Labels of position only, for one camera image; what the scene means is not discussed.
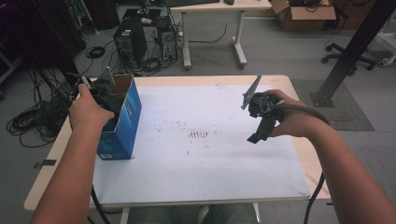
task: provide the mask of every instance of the gray carpet floor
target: gray carpet floor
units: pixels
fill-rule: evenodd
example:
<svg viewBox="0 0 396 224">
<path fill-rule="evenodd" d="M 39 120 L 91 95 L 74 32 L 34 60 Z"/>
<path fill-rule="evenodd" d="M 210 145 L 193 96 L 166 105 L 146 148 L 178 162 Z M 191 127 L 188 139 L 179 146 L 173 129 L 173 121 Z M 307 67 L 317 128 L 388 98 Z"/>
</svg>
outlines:
<svg viewBox="0 0 396 224">
<path fill-rule="evenodd" d="M 120 16 L 126 8 L 119 8 Z M 224 24 L 208 24 L 206 27 L 190 29 L 189 35 L 196 40 L 213 40 L 223 32 Z M 112 40 L 111 33 L 112 31 L 101 31 L 99 35 L 87 33 L 87 48 L 103 46 Z M 327 53 L 324 47 L 331 42 L 346 46 L 353 34 L 353 31 L 334 35 L 322 32 L 281 32 L 273 19 L 246 18 L 241 39 L 248 62 L 244 69 L 241 70 L 236 64 L 231 45 L 235 25 L 229 24 L 225 36 L 217 44 L 191 43 L 193 68 L 190 71 L 185 70 L 182 63 L 175 63 L 153 76 L 232 76 L 262 73 L 286 75 L 290 79 L 324 80 L 335 65 L 335 61 L 320 62 Z M 106 54 L 111 52 L 111 48 L 113 47 L 108 46 Z M 384 55 L 389 55 L 389 52 L 383 46 L 374 44 L 365 54 L 380 60 Z M 102 64 L 109 64 L 109 60 L 109 57 L 105 60 L 94 60 L 87 76 L 97 77 L 102 70 Z M 91 60 L 82 51 L 76 55 L 75 62 L 78 69 L 83 71 L 90 65 Z M 116 62 L 117 56 L 113 56 L 110 65 L 114 66 Z M 373 129 L 339 133 L 396 205 L 395 74 L 394 64 L 368 71 L 365 65 L 358 63 L 356 74 L 347 77 L 343 84 Z M 34 104 L 32 88 L 32 81 L 24 66 L 0 86 L 6 97 L 0 102 L 0 223 L 29 222 L 33 213 L 24 210 L 23 203 L 39 173 L 34 166 L 38 161 L 46 159 L 51 147 L 51 144 L 37 148 L 23 147 L 20 139 L 10 135 L 5 127 L 13 117 Z M 36 131 L 24 135 L 22 141 L 31 145 L 41 143 Z M 337 223 L 334 210 L 327 202 L 329 200 L 315 202 L 310 223 Z M 306 202 L 259 204 L 262 223 L 302 223 L 305 207 Z M 197 206 L 180 207 L 183 222 L 195 223 L 198 210 Z M 101 223 L 95 211 L 91 211 L 91 216 L 96 223 Z M 109 218 L 112 223 L 120 222 L 120 215 L 109 215 Z"/>
</svg>

